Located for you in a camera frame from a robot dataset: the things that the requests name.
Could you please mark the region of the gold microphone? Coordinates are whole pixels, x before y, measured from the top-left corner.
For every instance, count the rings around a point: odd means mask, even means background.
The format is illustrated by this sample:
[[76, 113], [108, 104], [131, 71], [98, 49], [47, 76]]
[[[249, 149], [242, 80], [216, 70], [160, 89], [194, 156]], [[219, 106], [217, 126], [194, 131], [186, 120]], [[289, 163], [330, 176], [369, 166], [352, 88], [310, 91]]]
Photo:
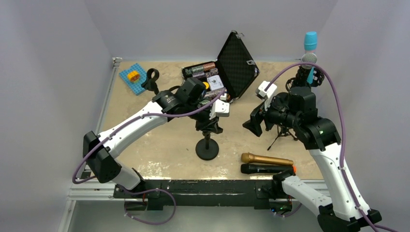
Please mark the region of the gold microphone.
[[241, 155], [241, 161], [244, 163], [262, 163], [281, 166], [293, 166], [294, 164], [294, 162], [289, 159], [260, 156], [252, 153], [243, 153]]

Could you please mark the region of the black microphone orange end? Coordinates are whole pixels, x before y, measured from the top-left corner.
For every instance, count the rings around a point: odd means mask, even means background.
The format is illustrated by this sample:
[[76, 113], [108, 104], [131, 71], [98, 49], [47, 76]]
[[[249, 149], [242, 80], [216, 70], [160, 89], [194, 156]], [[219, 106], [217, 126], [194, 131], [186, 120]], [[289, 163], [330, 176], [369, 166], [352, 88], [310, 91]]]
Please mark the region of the black microphone orange end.
[[244, 163], [240, 167], [240, 171], [243, 174], [278, 174], [281, 172], [296, 173], [296, 168], [293, 166], [280, 166], [280, 165], [261, 165], [261, 164], [249, 164]]

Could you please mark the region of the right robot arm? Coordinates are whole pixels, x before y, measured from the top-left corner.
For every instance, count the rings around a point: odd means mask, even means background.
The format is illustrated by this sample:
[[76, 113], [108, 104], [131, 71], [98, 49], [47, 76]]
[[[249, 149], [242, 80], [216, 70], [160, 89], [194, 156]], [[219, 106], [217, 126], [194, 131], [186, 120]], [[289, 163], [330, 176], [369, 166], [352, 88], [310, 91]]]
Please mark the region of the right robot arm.
[[328, 187], [329, 196], [308, 186], [296, 174], [283, 171], [273, 176], [265, 192], [272, 198], [291, 196], [308, 208], [325, 232], [358, 232], [381, 221], [360, 194], [345, 161], [341, 159], [341, 138], [334, 123], [318, 116], [316, 96], [308, 87], [293, 87], [275, 93], [276, 86], [262, 83], [256, 95], [263, 100], [243, 127], [256, 136], [274, 125], [292, 129], [315, 160]]

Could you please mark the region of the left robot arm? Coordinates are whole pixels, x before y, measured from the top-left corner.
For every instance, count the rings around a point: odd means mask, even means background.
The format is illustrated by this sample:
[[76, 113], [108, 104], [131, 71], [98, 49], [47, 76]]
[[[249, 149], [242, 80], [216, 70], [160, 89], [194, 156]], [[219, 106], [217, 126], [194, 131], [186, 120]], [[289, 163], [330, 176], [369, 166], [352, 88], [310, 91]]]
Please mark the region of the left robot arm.
[[223, 98], [223, 90], [219, 90], [208, 103], [200, 105], [205, 99], [206, 88], [197, 79], [186, 80], [176, 92], [159, 91], [153, 79], [147, 80], [144, 87], [156, 95], [140, 111], [109, 130], [99, 134], [90, 131], [83, 137], [82, 162], [91, 169], [92, 178], [100, 183], [119, 184], [133, 198], [144, 193], [144, 184], [136, 170], [117, 160], [128, 146], [154, 128], [181, 117], [195, 120], [197, 131], [222, 133], [219, 118], [228, 116], [230, 110], [229, 103]]

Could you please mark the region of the black round-base mic stand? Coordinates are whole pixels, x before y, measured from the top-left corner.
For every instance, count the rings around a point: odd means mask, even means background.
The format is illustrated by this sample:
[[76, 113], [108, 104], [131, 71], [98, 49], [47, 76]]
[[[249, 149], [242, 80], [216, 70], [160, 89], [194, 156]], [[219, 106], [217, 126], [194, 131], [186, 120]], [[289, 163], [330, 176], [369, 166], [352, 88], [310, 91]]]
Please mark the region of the black round-base mic stand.
[[157, 69], [148, 69], [146, 73], [146, 80], [141, 84], [141, 87], [145, 90], [154, 92], [154, 94], [158, 94], [159, 89], [156, 81], [158, 80], [159, 76], [160, 73]]

